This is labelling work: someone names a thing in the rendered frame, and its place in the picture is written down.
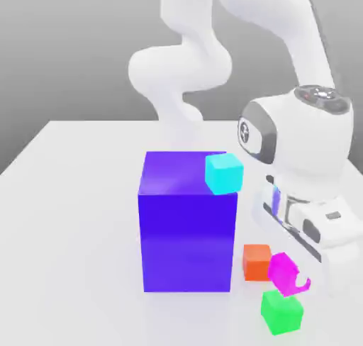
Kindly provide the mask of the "large blue box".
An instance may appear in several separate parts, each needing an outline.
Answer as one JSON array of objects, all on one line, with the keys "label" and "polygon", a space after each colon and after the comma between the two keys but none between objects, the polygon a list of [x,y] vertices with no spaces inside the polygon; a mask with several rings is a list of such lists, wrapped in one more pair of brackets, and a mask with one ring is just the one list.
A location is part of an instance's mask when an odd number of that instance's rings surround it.
[{"label": "large blue box", "polygon": [[238,195],[209,189],[208,155],[145,155],[138,213],[146,292],[230,290]]}]

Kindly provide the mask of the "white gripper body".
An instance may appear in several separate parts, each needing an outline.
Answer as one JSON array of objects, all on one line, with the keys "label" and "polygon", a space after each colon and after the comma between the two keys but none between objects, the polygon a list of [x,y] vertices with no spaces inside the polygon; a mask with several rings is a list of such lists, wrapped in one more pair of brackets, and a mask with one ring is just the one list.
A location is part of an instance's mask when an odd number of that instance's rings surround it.
[{"label": "white gripper body", "polygon": [[339,294],[358,280],[358,217],[342,196],[303,202],[266,184],[256,195],[253,216],[274,251],[287,253],[312,289]]}]

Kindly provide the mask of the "small magenta cube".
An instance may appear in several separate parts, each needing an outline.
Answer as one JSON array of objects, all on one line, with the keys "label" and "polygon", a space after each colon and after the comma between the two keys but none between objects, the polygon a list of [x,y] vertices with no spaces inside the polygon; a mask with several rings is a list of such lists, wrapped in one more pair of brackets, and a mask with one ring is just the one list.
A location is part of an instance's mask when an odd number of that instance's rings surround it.
[{"label": "small magenta cube", "polygon": [[268,278],[283,297],[294,296],[310,289],[310,278],[307,278],[302,286],[296,285],[299,274],[298,266],[285,252],[272,255],[269,262]]}]

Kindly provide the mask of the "small cyan cube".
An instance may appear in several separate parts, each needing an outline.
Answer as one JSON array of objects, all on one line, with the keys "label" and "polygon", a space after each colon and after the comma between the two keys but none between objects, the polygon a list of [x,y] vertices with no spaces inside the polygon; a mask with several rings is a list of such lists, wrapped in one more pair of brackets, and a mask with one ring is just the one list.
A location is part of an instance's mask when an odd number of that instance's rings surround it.
[{"label": "small cyan cube", "polygon": [[232,153],[206,156],[205,182],[214,195],[237,193],[242,189],[244,165]]}]

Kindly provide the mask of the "small orange cube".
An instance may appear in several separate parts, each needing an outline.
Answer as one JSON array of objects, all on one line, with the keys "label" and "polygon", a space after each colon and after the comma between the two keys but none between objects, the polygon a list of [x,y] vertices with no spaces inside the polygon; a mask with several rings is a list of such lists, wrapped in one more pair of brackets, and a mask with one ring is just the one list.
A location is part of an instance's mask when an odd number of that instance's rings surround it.
[{"label": "small orange cube", "polygon": [[268,245],[244,245],[242,266],[245,281],[269,281],[268,269],[271,257],[272,252]]}]

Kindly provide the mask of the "small green cube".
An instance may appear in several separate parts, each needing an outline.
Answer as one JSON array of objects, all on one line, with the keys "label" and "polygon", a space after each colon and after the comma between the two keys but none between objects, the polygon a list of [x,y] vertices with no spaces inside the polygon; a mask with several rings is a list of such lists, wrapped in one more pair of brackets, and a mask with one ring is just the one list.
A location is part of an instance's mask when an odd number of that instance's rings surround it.
[{"label": "small green cube", "polygon": [[295,296],[283,297],[277,289],[262,294],[261,315],[272,335],[299,330],[303,314],[304,308]]}]

